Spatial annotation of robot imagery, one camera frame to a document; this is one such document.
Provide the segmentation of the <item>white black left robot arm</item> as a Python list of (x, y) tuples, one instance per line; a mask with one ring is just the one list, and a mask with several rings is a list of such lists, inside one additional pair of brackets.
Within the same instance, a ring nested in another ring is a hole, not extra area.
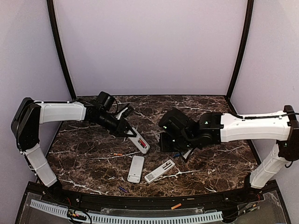
[(126, 117), (132, 107), (126, 105), (120, 111), (110, 113), (115, 97), (100, 92), (92, 102), (82, 99), (74, 101), (36, 101), (26, 97), (22, 100), (12, 122), (11, 131), (20, 154), (24, 155), (28, 166), (48, 189), (47, 195), (55, 203), (63, 203), (66, 193), (61, 190), (60, 181), (51, 169), (40, 146), (40, 126), (45, 123), (66, 121), (87, 121), (99, 125), (115, 137), (136, 138), (137, 131)]

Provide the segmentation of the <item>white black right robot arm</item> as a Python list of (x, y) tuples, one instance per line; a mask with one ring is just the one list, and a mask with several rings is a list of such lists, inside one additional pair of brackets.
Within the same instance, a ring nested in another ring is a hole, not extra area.
[(164, 130), (160, 148), (180, 153), (236, 140), (275, 140), (271, 152), (249, 175), (249, 184), (238, 193), (238, 198), (247, 203), (256, 196), (256, 189), (263, 188), (282, 167), (299, 159), (298, 115), (286, 105), (282, 111), (266, 114), (207, 112), (195, 121), (174, 108), (158, 123)]

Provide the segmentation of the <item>white remote control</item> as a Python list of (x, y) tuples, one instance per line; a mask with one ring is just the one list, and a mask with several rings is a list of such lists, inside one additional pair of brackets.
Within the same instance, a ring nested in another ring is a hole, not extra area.
[(133, 156), (127, 181), (131, 183), (139, 183), (142, 176), (142, 169), (145, 158), (143, 156)]
[(138, 133), (138, 131), (135, 128), (132, 128), (134, 133), (136, 134), (135, 137), (129, 137), (129, 139), (131, 140), (131, 142), (139, 149), (139, 151), (142, 154), (146, 154), (149, 149), (150, 146), (149, 144), (146, 142), (146, 140)]
[(152, 183), (153, 181), (161, 177), (163, 174), (171, 170), (174, 166), (175, 163), (172, 160), (168, 160), (165, 163), (163, 163), (161, 166), (157, 167), (155, 170), (147, 174), (144, 177), (144, 179), (147, 183)]

